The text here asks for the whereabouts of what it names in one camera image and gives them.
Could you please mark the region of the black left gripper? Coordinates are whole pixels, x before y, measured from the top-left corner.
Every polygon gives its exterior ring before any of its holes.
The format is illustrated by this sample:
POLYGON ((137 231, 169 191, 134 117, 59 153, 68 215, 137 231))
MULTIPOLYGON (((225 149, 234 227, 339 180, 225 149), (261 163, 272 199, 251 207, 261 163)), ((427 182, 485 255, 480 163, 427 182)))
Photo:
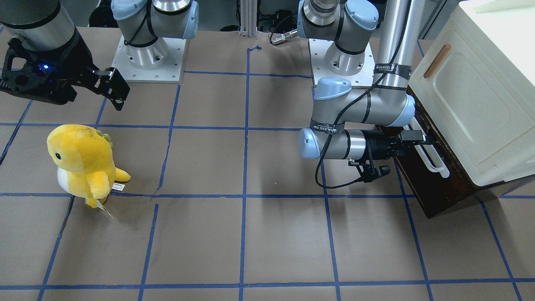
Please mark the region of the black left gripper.
POLYGON ((397 135, 387 136, 382 131, 365 131, 367 149, 373 160, 387 160, 398 156, 408 156, 416 145, 436 145, 434 136, 424 136, 422 131, 402 130, 397 135))

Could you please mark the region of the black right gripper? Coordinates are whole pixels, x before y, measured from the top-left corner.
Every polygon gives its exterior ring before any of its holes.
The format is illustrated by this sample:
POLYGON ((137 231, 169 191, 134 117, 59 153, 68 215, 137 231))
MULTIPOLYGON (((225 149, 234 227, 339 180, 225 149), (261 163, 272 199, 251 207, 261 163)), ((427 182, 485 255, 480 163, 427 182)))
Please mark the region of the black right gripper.
POLYGON ((2 92, 15 97, 64 105, 78 93, 73 86, 84 87, 111 101, 121 111, 130 86, 116 67, 99 70, 79 31, 59 48, 32 51, 23 47, 17 35, 8 41, 1 74, 2 92))

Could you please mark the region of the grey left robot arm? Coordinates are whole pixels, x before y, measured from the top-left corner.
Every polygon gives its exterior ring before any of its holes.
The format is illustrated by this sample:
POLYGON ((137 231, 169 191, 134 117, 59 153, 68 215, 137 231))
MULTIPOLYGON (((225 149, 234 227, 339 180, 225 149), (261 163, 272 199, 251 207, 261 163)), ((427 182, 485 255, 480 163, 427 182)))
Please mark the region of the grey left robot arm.
POLYGON ((318 55, 313 113, 298 136, 303 158, 386 160, 425 144, 420 131, 388 136, 346 128, 347 122, 403 127, 415 116, 407 88, 424 5, 388 0, 380 25, 378 9, 368 0, 299 2, 298 35, 331 43, 318 55))

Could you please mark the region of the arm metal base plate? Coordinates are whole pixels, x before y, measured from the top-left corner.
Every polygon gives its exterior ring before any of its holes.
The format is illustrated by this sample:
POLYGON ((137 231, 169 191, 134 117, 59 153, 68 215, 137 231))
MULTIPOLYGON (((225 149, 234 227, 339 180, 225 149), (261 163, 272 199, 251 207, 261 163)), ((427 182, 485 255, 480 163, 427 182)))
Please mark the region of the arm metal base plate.
POLYGON ((333 41, 309 39, 313 87, 324 77, 336 77, 350 82, 352 88, 369 88, 373 84, 375 60, 371 42, 363 53, 350 55, 339 50, 333 41))
POLYGON ((112 67, 126 82, 180 83, 188 40, 159 38, 154 44, 136 48, 121 36, 112 67))

